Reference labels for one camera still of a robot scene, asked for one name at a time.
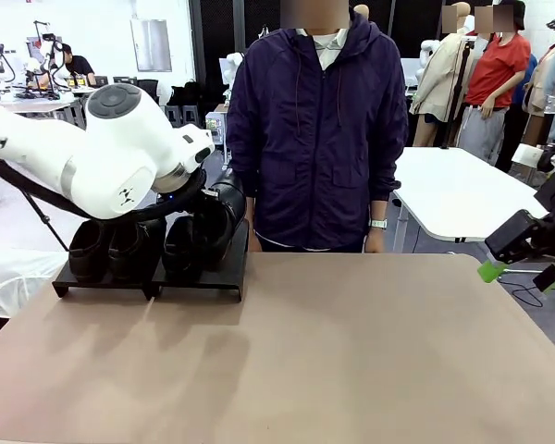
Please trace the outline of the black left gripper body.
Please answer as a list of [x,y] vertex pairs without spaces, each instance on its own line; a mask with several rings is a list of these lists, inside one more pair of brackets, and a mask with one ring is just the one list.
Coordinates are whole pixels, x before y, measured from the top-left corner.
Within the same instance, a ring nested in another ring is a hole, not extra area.
[[156,207],[158,209],[189,209],[200,194],[199,190],[177,190],[171,193],[158,194]]

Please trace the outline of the person's left hand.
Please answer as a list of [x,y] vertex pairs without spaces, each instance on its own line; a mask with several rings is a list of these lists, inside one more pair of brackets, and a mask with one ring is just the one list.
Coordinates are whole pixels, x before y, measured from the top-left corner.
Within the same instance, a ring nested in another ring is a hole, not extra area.
[[364,251],[366,253],[384,253],[386,251],[385,232],[382,228],[371,228],[364,242]]

